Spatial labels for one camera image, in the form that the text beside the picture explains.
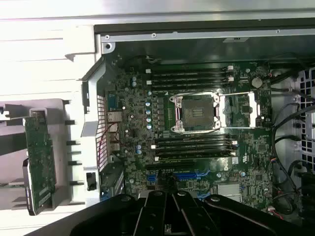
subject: ventilation grille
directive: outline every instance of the ventilation grille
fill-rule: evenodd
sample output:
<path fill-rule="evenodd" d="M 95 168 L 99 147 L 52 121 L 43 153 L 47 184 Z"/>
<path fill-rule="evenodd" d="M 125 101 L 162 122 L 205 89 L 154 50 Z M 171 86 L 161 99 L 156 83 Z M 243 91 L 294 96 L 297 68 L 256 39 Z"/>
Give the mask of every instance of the ventilation grille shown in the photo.
<path fill-rule="evenodd" d="M 97 96 L 97 110 L 98 110 L 98 126 L 96 133 L 97 164 L 98 170 L 102 171 L 107 164 L 108 153 L 106 135 L 104 135 L 102 139 L 102 135 L 106 131 L 105 99 L 104 97 L 99 95 Z"/>
<path fill-rule="evenodd" d="M 300 81 L 300 91 L 308 96 L 315 97 L 315 70 L 305 70 Z M 301 109 L 312 105 L 311 101 L 301 97 Z M 304 166 L 315 171 L 315 140 L 313 139 L 313 114 L 303 113 L 302 120 L 302 160 Z"/>

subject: green circuit board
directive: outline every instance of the green circuit board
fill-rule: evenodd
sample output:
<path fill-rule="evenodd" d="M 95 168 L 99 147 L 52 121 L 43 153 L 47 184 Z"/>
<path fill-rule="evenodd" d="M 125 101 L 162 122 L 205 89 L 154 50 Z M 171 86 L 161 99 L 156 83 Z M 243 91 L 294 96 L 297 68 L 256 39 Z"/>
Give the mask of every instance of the green circuit board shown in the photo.
<path fill-rule="evenodd" d="M 27 180 L 26 196 L 28 210 L 37 215 L 44 203 L 51 201 L 55 192 L 56 174 L 52 141 L 44 118 L 25 118 L 28 159 L 24 161 L 24 176 Z"/>
<path fill-rule="evenodd" d="M 152 89 L 152 74 L 145 72 L 122 73 L 115 80 L 115 86 L 105 90 L 107 111 L 122 111 L 122 122 L 118 125 L 119 149 L 111 150 L 124 161 L 126 193 L 135 197 L 139 192 L 154 189 L 155 183 L 148 176 L 157 175 L 159 168 L 148 168 L 153 164 L 169 164 L 163 169 L 169 173 L 207 173 L 193 179 L 177 181 L 179 189 L 195 192 L 198 196 L 216 194 L 227 186 L 239 188 L 240 202 L 263 210 L 271 203 L 271 174 L 267 168 L 271 151 L 271 90 L 268 79 L 269 69 L 259 63 L 220 63 L 152 66 L 152 73 L 168 71 L 205 70 L 233 65 L 233 80 L 228 86 L 216 89 L 221 94 L 254 92 L 255 101 L 260 105 L 260 116 L 255 128 L 249 126 L 251 110 L 247 94 L 226 97 L 226 123 L 207 137 L 226 135 L 233 143 L 228 154 L 212 155 L 210 158 L 195 158 L 193 166 L 185 167 L 180 159 L 157 160 L 152 149 L 158 139 L 176 138 L 180 135 L 171 131 L 176 123 L 176 109 L 170 97 L 183 92 L 179 90 Z M 252 86 L 252 79 L 264 78 L 259 88 Z"/>

